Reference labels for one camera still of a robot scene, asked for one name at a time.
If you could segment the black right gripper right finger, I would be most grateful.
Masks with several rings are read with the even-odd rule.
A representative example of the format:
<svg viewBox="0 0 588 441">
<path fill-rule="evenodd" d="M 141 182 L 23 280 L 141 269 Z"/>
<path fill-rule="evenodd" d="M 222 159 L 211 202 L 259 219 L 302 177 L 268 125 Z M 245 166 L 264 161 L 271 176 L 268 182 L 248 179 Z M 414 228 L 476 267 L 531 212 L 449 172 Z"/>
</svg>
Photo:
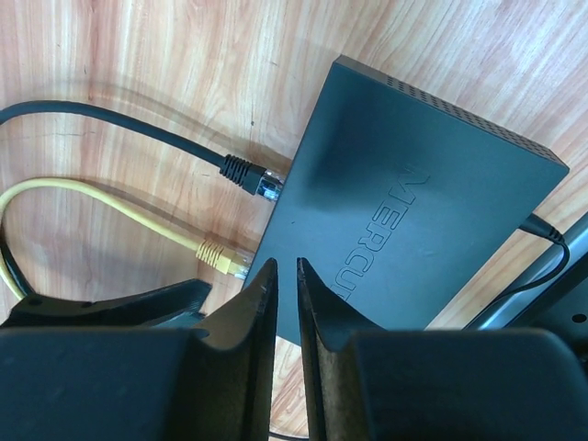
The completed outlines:
<svg viewBox="0 0 588 441">
<path fill-rule="evenodd" d="M 584 440 L 587 376 L 537 329 L 387 331 L 297 263 L 313 440 Z"/>
</svg>

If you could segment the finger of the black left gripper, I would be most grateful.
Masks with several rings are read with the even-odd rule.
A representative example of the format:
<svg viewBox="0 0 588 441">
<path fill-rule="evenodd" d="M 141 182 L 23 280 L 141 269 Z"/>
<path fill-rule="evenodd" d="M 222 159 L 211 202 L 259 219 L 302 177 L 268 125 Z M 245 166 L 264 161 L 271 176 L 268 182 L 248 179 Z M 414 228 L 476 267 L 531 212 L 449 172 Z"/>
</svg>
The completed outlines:
<svg viewBox="0 0 588 441">
<path fill-rule="evenodd" d="M 113 300 L 75 301 L 29 295 L 9 313 L 6 327 L 193 327 L 211 285 L 189 279 L 171 286 Z"/>
</svg>

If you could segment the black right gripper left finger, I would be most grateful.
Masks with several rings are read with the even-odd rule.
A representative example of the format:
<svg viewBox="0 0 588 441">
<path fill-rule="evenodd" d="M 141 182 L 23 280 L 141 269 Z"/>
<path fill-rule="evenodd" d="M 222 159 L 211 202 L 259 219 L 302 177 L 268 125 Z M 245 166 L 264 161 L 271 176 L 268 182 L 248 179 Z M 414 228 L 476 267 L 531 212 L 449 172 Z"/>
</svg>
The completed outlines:
<svg viewBox="0 0 588 441">
<path fill-rule="evenodd" d="M 4 440 L 265 440 L 277 263 L 193 327 L 1 326 Z"/>
</svg>

